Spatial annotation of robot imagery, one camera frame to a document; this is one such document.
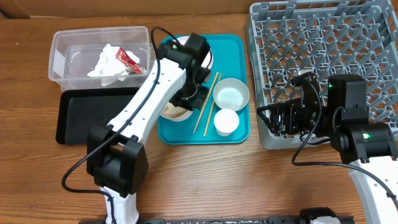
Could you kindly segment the pink bowl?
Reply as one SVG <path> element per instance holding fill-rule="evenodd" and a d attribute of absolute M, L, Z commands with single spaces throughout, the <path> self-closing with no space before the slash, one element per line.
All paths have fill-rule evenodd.
<path fill-rule="evenodd" d="M 188 119 L 192 114 L 193 111 L 167 103 L 160 115 L 161 117 L 173 122 L 181 122 Z"/>

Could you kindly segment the grey bowl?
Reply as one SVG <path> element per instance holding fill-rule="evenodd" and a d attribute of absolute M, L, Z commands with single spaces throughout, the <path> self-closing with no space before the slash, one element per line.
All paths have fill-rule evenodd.
<path fill-rule="evenodd" d="M 213 90 L 213 99 L 220 109 L 239 111 L 249 101 L 249 89 L 244 82 L 236 78 L 219 81 Z"/>

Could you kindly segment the white cup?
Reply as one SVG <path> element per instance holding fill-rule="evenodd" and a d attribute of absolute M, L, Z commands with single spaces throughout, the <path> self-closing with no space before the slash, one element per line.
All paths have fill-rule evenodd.
<path fill-rule="evenodd" d="M 239 126 L 239 116 L 231 109 L 219 110 L 214 117 L 216 132 L 220 136 L 229 136 Z"/>

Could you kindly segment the red strawberry wrapper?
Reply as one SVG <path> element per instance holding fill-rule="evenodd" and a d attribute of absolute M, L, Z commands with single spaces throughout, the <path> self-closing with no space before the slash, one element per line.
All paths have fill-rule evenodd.
<path fill-rule="evenodd" d="M 125 66 L 127 66 L 128 69 L 134 74 L 144 74 L 146 73 L 146 69 L 133 61 L 133 59 L 128 56 L 127 52 L 119 48 L 119 50 L 116 53 L 116 58 L 123 63 Z"/>

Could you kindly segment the white napkin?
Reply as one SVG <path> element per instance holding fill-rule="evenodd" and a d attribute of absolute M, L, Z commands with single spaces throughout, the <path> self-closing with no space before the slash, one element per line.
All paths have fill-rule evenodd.
<path fill-rule="evenodd" d="M 101 86 L 108 86 L 116 81 L 124 81 L 126 75 L 143 75 L 134 74 L 116 58 L 116 53 L 119 50 L 118 46 L 106 44 L 103 51 L 99 55 L 99 60 L 94 68 L 90 71 L 88 77 L 101 77 Z M 133 61 L 139 64 L 140 59 L 131 51 L 126 51 Z"/>

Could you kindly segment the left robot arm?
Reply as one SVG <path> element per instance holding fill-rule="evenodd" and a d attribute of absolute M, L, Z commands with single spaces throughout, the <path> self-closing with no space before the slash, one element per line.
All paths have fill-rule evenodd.
<path fill-rule="evenodd" d="M 105 127 L 88 134 L 86 171 L 106 198 L 106 223 L 136 223 L 136 193 L 149 168 L 144 145 L 167 103 L 200 109 L 209 89 L 210 45 L 191 34 L 183 44 L 170 39 L 159 45 L 150 75 L 126 107 Z"/>

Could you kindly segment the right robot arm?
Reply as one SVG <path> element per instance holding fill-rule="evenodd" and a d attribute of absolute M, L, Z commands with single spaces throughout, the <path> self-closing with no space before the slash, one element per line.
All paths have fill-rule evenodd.
<path fill-rule="evenodd" d="M 397 144 L 390 127 L 369 121 L 366 81 L 360 75 L 328 79 L 322 104 L 315 74 L 302 70 L 292 77 L 302 97 L 258 107 L 256 113 L 273 134 L 298 134 L 301 145 L 295 166 L 336 166 L 349 170 L 368 223 L 397 223 Z M 315 136 L 340 153 L 340 162 L 298 162 L 296 158 Z"/>

